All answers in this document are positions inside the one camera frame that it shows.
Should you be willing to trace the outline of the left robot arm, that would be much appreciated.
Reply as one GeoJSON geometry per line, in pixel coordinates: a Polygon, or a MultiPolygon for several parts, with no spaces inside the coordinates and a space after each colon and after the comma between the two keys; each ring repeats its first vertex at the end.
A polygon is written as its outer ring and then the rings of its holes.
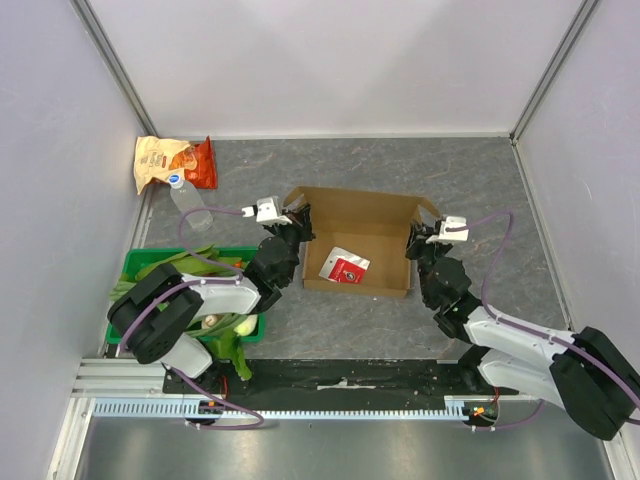
{"type": "Polygon", "coordinates": [[[198,393],[215,389],[220,371],[202,342],[187,334],[189,323],[207,315],[258,315],[271,308],[293,281],[300,245],[314,239],[308,204],[260,223],[270,236],[245,268],[229,266],[228,277],[194,276],[161,264],[137,281],[107,313],[120,345],[141,364],[162,363],[184,374],[198,393]]]}

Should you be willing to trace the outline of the white paper packet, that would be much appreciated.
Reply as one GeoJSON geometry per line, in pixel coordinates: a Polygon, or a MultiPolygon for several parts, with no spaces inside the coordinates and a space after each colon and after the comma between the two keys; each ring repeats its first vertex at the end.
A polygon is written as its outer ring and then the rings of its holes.
{"type": "Polygon", "coordinates": [[[334,283],[360,284],[369,266],[369,260],[334,247],[321,267],[319,276],[334,283]]]}

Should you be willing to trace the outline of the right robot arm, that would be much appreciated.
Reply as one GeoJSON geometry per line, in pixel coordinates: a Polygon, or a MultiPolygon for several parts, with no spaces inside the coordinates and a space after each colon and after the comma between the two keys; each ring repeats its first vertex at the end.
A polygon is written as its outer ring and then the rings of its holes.
{"type": "Polygon", "coordinates": [[[462,262],[448,255],[468,230],[463,217],[445,216],[434,226],[414,221],[406,246],[423,304],[446,336],[470,346],[457,371],[460,386],[473,394],[491,386],[532,395],[600,440],[638,424],[639,374],[605,333],[543,328],[471,293],[462,262]]]}

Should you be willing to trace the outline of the brown cardboard box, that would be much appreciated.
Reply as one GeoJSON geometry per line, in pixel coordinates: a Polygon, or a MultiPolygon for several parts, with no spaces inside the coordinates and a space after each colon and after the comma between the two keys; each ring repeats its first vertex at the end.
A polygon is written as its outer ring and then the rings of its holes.
{"type": "Polygon", "coordinates": [[[297,186],[283,206],[308,204],[315,239],[305,246],[302,282],[307,290],[403,298],[410,290],[411,264],[405,257],[412,222],[422,210],[434,219],[440,211],[424,196],[297,186]],[[320,276],[331,250],[342,248],[370,262],[358,284],[320,276]]]}

